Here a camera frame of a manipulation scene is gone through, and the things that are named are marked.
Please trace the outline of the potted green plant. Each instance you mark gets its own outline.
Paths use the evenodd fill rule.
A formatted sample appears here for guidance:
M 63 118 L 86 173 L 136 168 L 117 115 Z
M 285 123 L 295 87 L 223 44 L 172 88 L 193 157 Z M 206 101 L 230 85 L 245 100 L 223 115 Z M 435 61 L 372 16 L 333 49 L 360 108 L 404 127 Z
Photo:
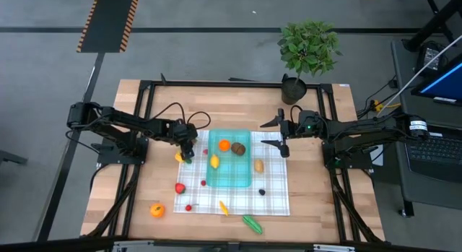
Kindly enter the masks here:
M 277 45 L 285 68 L 295 73 L 282 78 L 282 101 L 288 105 L 301 100 L 308 91 L 302 75 L 315 77 L 331 71 L 336 64 L 334 58 L 342 55 L 333 25 L 322 21 L 287 24 Z

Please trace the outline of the silver bracket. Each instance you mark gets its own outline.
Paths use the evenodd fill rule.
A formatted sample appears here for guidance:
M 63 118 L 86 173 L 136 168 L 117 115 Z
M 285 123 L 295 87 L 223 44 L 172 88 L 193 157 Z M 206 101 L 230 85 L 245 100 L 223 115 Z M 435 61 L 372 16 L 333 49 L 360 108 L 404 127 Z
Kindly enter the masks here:
M 326 244 L 314 244 L 313 252 L 356 252 L 351 246 L 337 246 Z
M 129 248 L 138 248 L 140 246 L 153 246 L 153 240 L 124 240 L 116 241 L 113 244 L 111 252 L 127 252 Z

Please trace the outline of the green cucumber toy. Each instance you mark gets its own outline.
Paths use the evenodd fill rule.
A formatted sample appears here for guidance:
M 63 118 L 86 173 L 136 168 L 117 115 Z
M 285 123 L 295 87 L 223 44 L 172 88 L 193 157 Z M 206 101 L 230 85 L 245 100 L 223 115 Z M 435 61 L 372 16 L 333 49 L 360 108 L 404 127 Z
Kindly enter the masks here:
M 263 228 L 262 226 L 251 216 L 251 215 L 243 215 L 242 216 L 243 222 L 255 233 L 262 235 Z

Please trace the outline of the white checked cloth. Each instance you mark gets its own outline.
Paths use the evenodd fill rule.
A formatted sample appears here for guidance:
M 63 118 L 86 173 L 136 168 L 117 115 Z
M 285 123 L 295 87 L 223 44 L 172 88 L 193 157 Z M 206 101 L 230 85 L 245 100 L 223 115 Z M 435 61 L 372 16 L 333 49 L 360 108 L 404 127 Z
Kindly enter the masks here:
M 177 182 L 186 186 L 184 194 L 176 194 L 173 211 L 188 213 L 187 204 L 199 204 L 189 213 L 223 214 L 219 202 L 223 201 L 229 214 L 251 214 L 263 216 L 289 216 L 289 189 L 287 180 L 287 161 L 279 154 L 279 150 L 261 140 L 280 140 L 278 132 L 251 131 L 251 176 L 252 183 L 247 188 L 213 188 L 201 185 L 206 180 L 208 155 L 203 154 L 208 149 L 210 130 L 198 131 L 197 142 L 193 146 L 195 156 L 192 163 L 181 162 L 178 169 Z M 254 170 L 255 160 L 264 163 L 264 172 Z M 259 189 L 266 194 L 260 195 Z

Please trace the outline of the black power supply box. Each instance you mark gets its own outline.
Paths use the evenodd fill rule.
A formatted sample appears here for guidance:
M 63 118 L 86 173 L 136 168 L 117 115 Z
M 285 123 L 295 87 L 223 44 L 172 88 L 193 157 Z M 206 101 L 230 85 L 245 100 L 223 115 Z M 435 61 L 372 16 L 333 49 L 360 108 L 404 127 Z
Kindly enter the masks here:
M 421 77 L 431 77 L 436 75 L 447 62 L 447 58 L 444 54 L 432 61 L 432 59 L 436 57 L 436 55 L 439 54 L 444 48 L 444 45 L 433 40 L 422 44 L 419 49 L 416 66 L 417 71 L 420 69 L 422 70 L 422 72 L 419 74 Z

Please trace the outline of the dark grey cart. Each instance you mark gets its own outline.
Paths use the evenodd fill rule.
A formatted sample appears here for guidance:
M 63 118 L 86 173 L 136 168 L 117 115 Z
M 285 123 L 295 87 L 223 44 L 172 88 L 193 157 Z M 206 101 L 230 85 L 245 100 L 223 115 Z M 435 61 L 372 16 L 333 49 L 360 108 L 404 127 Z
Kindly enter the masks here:
M 400 96 L 403 112 L 425 119 L 431 132 L 455 130 L 462 138 L 462 106 L 436 103 L 404 90 Z M 455 165 L 442 160 L 413 160 L 406 144 L 395 144 L 401 194 L 405 212 L 414 203 L 462 210 L 462 147 Z

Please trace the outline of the black laptop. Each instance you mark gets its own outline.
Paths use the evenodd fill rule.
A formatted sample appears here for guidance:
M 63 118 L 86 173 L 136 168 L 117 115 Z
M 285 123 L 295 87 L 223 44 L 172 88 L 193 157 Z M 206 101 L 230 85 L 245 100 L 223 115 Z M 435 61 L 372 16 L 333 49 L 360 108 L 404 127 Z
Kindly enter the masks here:
M 462 183 L 462 129 L 427 126 L 427 140 L 408 142 L 411 172 L 439 181 Z

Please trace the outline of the black mat with orange stripes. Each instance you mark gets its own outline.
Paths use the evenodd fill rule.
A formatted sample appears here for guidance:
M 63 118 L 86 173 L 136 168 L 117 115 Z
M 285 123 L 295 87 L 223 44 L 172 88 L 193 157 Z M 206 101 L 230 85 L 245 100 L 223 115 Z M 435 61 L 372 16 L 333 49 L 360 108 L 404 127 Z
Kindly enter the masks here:
M 77 53 L 123 53 L 139 0 L 94 0 Z

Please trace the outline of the black floor strip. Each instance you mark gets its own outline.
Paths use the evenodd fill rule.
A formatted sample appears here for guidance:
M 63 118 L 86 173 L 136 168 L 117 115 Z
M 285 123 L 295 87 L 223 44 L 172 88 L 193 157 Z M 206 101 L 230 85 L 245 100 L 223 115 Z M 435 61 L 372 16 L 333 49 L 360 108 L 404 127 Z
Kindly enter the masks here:
M 82 101 L 89 102 L 92 99 L 97 79 L 103 64 L 105 53 L 98 53 L 95 59 L 92 72 L 87 83 L 87 87 L 84 91 Z M 47 241 L 53 222 L 58 210 L 58 206 L 61 201 L 62 194 L 66 185 L 67 178 L 71 170 L 71 164 L 74 159 L 74 155 L 77 149 L 77 141 L 80 138 L 79 132 L 71 131 L 68 133 L 67 143 L 64 147 L 64 151 L 61 156 L 58 170 L 55 178 L 53 179 L 50 193 L 45 201 L 45 206 L 41 218 L 39 220 L 38 228 L 35 234 L 36 241 Z

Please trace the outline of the yellow power plug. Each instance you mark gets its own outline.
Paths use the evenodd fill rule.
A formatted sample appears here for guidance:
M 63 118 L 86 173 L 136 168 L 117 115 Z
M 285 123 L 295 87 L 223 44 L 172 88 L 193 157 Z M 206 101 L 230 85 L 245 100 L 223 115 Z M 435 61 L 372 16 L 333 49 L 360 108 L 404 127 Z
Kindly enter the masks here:
M 375 111 L 375 112 L 380 112 L 384 108 L 397 108 L 400 105 L 401 105 L 400 103 L 396 103 L 396 104 L 392 104 L 392 105 L 389 105 L 389 106 L 385 106 L 384 104 L 380 103 L 378 100 L 372 100 L 371 101 L 372 111 Z

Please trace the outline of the grey metal foot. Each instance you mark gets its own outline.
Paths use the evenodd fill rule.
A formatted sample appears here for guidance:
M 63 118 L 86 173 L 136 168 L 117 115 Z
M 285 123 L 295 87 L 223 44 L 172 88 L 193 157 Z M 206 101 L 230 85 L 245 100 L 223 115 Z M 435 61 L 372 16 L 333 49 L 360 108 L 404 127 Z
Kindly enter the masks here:
M 4 150 L 0 150 L 0 164 L 3 162 L 13 162 L 18 165 L 24 165 L 27 163 L 27 158 L 20 157 Z

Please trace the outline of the monitor with blue screen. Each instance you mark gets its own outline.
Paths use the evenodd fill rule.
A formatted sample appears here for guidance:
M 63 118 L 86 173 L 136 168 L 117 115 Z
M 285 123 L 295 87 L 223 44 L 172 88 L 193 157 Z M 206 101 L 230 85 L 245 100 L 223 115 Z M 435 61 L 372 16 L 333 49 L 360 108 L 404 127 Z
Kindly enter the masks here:
M 411 94 L 432 98 L 438 103 L 462 106 L 462 53 L 448 62 L 436 75 L 424 78 Z

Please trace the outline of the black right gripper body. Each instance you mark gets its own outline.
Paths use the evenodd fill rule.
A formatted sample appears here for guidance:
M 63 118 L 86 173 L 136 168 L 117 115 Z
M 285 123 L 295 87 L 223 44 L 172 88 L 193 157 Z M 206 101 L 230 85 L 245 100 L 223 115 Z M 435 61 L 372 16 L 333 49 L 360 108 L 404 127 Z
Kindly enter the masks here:
M 292 122 L 284 119 L 284 110 L 278 109 L 278 125 L 282 140 L 279 143 L 279 151 L 283 158 L 289 157 L 289 147 L 286 143 L 288 139 L 301 138 L 323 138 L 325 136 L 325 121 L 318 112 L 302 110 L 301 122 Z

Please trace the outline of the black crossbar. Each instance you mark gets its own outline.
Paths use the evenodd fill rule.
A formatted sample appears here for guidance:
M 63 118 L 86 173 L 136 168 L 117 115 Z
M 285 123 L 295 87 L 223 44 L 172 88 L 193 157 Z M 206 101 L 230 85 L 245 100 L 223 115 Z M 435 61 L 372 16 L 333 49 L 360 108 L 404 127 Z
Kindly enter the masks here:
M 29 243 L 11 243 L 0 245 L 0 252 L 96 252 L 113 248 L 116 241 L 124 241 L 122 236 L 113 237 L 83 237 L 65 240 L 35 241 Z M 244 248 L 258 249 L 293 249 L 313 251 L 314 244 L 320 243 L 268 243 L 268 242 L 238 242 L 238 241 L 191 241 L 191 240 L 153 240 L 153 246 L 170 247 L 213 247 L 224 248 L 238 252 Z M 388 243 L 365 243 L 358 241 L 343 241 L 337 246 L 351 246 L 356 252 L 450 252 L 428 248 L 413 248 L 396 246 Z

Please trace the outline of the teal translucent plastic container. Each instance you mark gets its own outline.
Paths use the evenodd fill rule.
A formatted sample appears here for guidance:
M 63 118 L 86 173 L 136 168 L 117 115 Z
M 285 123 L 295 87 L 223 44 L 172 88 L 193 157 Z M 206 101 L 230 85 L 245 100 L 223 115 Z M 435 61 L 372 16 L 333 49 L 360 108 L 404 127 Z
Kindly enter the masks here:
M 246 147 L 243 156 L 231 151 L 221 152 L 219 141 L 229 140 L 231 145 L 240 142 Z M 251 133 L 247 129 L 212 129 L 208 135 L 208 158 L 206 166 L 206 184 L 213 188 L 247 188 L 252 183 L 251 176 Z M 212 155 L 219 157 L 219 167 L 210 166 Z

